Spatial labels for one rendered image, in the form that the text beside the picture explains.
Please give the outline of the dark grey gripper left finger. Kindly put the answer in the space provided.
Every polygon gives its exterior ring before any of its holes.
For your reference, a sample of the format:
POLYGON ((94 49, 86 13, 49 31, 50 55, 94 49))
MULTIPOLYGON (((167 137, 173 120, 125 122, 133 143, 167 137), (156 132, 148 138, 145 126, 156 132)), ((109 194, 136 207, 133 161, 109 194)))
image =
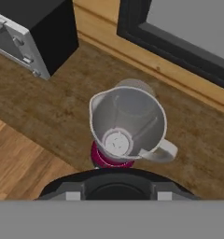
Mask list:
POLYGON ((40 196, 39 200, 81 201, 84 199, 84 184, 79 182, 65 182, 54 192, 40 196))

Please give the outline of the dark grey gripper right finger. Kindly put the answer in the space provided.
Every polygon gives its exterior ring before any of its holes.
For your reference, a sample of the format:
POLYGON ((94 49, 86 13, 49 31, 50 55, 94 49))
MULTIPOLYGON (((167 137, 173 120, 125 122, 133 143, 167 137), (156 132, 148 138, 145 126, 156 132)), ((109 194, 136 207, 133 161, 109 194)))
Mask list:
POLYGON ((152 183, 150 189, 150 198, 156 201, 199 200, 199 197, 171 182, 152 183))

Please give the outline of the clear blender with magenta base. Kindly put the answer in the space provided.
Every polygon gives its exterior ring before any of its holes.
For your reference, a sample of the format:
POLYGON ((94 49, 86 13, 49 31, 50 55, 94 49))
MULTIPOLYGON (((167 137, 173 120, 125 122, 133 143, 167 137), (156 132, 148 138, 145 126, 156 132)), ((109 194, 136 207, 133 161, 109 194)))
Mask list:
POLYGON ((178 148, 165 139, 167 118, 152 88, 144 81, 123 79, 92 96, 90 128, 96 150, 113 165, 142 159, 167 163, 178 148))

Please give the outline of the black framed window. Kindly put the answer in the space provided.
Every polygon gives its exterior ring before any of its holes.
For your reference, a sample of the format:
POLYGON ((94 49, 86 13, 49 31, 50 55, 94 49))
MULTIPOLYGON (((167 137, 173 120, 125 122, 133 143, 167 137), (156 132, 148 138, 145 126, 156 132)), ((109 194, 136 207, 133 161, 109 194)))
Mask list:
POLYGON ((120 0, 117 35, 224 89, 224 0, 120 0))

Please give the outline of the black and silver appliance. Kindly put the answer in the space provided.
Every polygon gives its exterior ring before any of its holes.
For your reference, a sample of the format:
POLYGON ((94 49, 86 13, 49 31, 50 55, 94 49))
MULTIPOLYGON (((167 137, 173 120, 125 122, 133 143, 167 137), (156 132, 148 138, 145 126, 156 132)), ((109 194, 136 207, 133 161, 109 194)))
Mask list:
POLYGON ((78 49, 72 0, 0 0, 0 53, 50 79, 78 49))

